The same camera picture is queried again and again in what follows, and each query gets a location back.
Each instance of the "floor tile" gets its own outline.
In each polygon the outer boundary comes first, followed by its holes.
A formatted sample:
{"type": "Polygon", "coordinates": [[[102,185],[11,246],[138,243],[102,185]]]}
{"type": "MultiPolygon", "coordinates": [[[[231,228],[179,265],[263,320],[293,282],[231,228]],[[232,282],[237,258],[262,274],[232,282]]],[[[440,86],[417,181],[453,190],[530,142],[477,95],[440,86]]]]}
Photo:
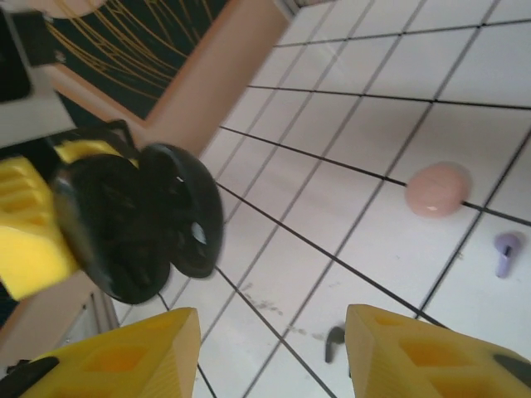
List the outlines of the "floor tile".
{"type": "Polygon", "coordinates": [[[408,31],[478,25],[493,0],[427,0],[408,31]]]}
{"type": "Polygon", "coordinates": [[[464,29],[403,37],[369,93],[433,98],[472,32],[464,29]]]}
{"type": "Polygon", "coordinates": [[[164,307],[163,300],[161,300],[159,296],[155,296],[145,303],[134,305],[120,326],[127,326],[131,323],[144,321],[147,318],[151,318],[165,312],[166,308],[164,307]]]}
{"type": "Polygon", "coordinates": [[[276,87],[301,49],[301,46],[274,48],[251,84],[276,87]]]}
{"type": "Polygon", "coordinates": [[[111,299],[111,302],[113,304],[114,312],[116,313],[116,319],[118,319],[118,323],[122,323],[124,321],[125,315],[127,315],[132,306],[126,303],[121,303],[120,301],[115,300],[114,298],[111,299]]]}
{"type": "Polygon", "coordinates": [[[283,345],[280,345],[249,394],[249,398],[271,398],[272,396],[329,397],[283,345]]]}
{"type": "Polygon", "coordinates": [[[246,199],[279,219],[316,163],[317,159],[279,148],[246,199]]]}
{"type": "Polygon", "coordinates": [[[426,107],[416,101],[363,98],[327,158],[385,174],[426,107]]]}
{"type": "Polygon", "coordinates": [[[232,109],[231,114],[222,123],[222,127],[246,133],[272,93],[273,91],[268,89],[247,89],[232,109]]]}
{"type": "Polygon", "coordinates": [[[312,40],[332,40],[348,37],[368,3],[368,0],[337,0],[334,8],[324,19],[321,28],[315,33],[312,40]]]}
{"type": "Polygon", "coordinates": [[[400,33],[417,9],[420,0],[376,0],[353,36],[400,33]]]}
{"type": "Polygon", "coordinates": [[[193,383],[192,398],[213,398],[212,393],[208,390],[205,379],[202,378],[199,370],[196,371],[196,380],[193,383]]]}
{"type": "Polygon", "coordinates": [[[327,256],[279,228],[240,291],[282,334],[328,262],[327,256]]]}
{"type": "Polygon", "coordinates": [[[233,291],[221,274],[214,271],[208,279],[190,279],[172,309],[197,308],[201,335],[204,337],[233,291]]]}
{"type": "Polygon", "coordinates": [[[315,93],[282,143],[321,155],[357,99],[352,95],[315,93]]]}
{"type": "Polygon", "coordinates": [[[531,2],[528,0],[501,0],[489,18],[489,22],[518,21],[531,18],[531,2]]]}
{"type": "Polygon", "coordinates": [[[278,90],[249,134],[278,142],[309,93],[278,90]]]}
{"type": "Polygon", "coordinates": [[[284,223],[335,253],[379,181],[345,167],[321,163],[284,223]]]}
{"type": "Polygon", "coordinates": [[[486,215],[452,265],[426,313],[448,328],[499,344],[531,357],[529,300],[531,290],[531,228],[486,215]],[[515,232],[524,240],[522,251],[506,279],[496,277],[498,234],[515,232]]]}
{"type": "Polygon", "coordinates": [[[528,111],[436,104],[391,177],[407,182],[433,163],[458,163],[470,174],[468,201],[482,205],[530,126],[528,111]]]}
{"type": "Polygon", "coordinates": [[[246,138],[217,179],[224,187],[242,195],[273,151],[273,145],[246,138]]]}
{"type": "Polygon", "coordinates": [[[242,396],[277,341],[240,296],[234,296],[199,353],[216,395],[242,396]]]}
{"type": "Polygon", "coordinates": [[[160,295],[163,296],[164,302],[169,307],[173,306],[173,303],[175,303],[178,294],[181,293],[188,279],[187,276],[177,271],[173,265],[170,267],[168,282],[160,290],[160,295]]]}
{"type": "Polygon", "coordinates": [[[395,37],[379,37],[349,41],[319,85],[319,90],[363,93],[395,40],[395,37]]]}
{"type": "Polygon", "coordinates": [[[482,29],[441,98],[530,106],[530,36],[531,23],[482,29]]]}
{"type": "Polygon", "coordinates": [[[227,221],[240,200],[231,193],[225,191],[223,188],[219,188],[219,195],[222,197],[223,216],[225,221],[227,221]]]}
{"type": "Polygon", "coordinates": [[[330,65],[341,43],[308,44],[288,77],[280,85],[291,89],[312,90],[330,65]]]}
{"type": "Polygon", "coordinates": [[[341,397],[353,396],[347,352],[345,346],[339,347],[333,362],[327,364],[324,362],[324,341],[331,328],[344,325],[347,307],[356,303],[412,316],[407,308],[344,267],[334,264],[286,338],[324,384],[341,397]]]}
{"type": "Polygon", "coordinates": [[[447,218],[421,218],[407,206],[404,191],[383,185],[339,258],[420,305],[477,212],[462,207],[447,218]]]}
{"type": "Polygon", "coordinates": [[[307,42],[330,6],[331,4],[327,2],[313,7],[304,7],[297,13],[290,27],[280,39],[279,44],[307,42]]]}
{"type": "Polygon", "coordinates": [[[528,144],[494,196],[489,208],[510,216],[531,220],[531,203],[529,202],[531,175],[529,170],[531,170],[531,145],[528,144]]]}
{"type": "Polygon", "coordinates": [[[241,135],[232,131],[217,130],[217,134],[201,155],[201,162],[214,177],[217,177],[232,151],[242,139],[241,135]]]}
{"type": "Polygon", "coordinates": [[[275,224],[252,207],[242,203],[225,225],[225,242],[218,265],[237,284],[265,244],[275,224]]]}

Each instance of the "pink egg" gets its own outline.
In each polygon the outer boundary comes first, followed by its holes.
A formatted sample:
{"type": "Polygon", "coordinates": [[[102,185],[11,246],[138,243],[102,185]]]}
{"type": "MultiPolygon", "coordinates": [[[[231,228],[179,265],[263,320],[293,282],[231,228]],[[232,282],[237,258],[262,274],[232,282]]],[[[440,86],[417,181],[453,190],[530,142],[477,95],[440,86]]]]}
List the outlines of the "pink egg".
{"type": "Polygon", "coordinates": [[[413,176],[407,184],[406,202],[419,216],[442,218],[459,210],[469,192],[469,179],[458,167],[438,163],[413,176]]]}

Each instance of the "small purple toy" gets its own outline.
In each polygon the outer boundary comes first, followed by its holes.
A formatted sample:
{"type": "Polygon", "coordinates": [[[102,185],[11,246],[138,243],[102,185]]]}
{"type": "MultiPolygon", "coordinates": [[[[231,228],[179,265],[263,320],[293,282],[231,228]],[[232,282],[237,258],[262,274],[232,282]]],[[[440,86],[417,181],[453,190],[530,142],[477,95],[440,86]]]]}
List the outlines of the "small purple toy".
{"type": "Polygon", "coordinates": [[[502,279],[507,278],[514,258],[522,248],[522,242],[515,234],[501,234],[496,236],[494,247],[500,254],[496,276],[502,279]]]}

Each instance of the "yellow 3d-printed part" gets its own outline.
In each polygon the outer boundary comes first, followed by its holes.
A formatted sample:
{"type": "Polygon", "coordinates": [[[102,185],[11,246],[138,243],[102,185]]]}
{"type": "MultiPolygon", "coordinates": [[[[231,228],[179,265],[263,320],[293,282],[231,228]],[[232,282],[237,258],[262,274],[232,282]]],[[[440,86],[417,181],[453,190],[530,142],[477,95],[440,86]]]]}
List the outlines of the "yellow 3d-printed part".
{"type": "Polygon", "coordinates": [[[197,310],[175,309],[48,352],[59,364],[22,398],[191,398],[200,346],[197,310]]]}
{"type": "Polygon", "coordinates": [[[55,223],[51,192],[25,158],[0,162],[0,280],[20,300],[79,267],[55,223]]]}
{"type": "Polygon", "coordinates": [[[105,141],[90,141],[88,139],[65,141],[61,145],[55,146],[54,149],[64,163],[72,163],[78,159],[100,153],[120,156],[120,154],[105,141]]]}
{"type": "Polygon", "coordinates": [[[356,398],[531,398],[494,360],[505,348],[367,305],[350,305],[345,329],[356,398]]]}

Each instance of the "white tile floor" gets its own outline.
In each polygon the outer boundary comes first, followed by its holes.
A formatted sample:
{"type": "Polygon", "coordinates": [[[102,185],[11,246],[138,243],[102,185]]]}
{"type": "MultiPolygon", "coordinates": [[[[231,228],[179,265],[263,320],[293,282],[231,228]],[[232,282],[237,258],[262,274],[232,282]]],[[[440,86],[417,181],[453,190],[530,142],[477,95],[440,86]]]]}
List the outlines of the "white tile floor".
{"type": "Polygon", "coordinates": [[[350,303],[531,357],[529,4],[338,0],[301,12],[202,155],[226,212],[219,271],[173,273],[163,300],[117,305],[123,324],[198,308],[195,398],[353,396],[344,348],[324,362],[350,303]],[[438,162],[468,171],[470,198],[421,219],[404,186],[438,162]],[[498,279],[493,240],[508,231],[525,244],[498,279]]]}

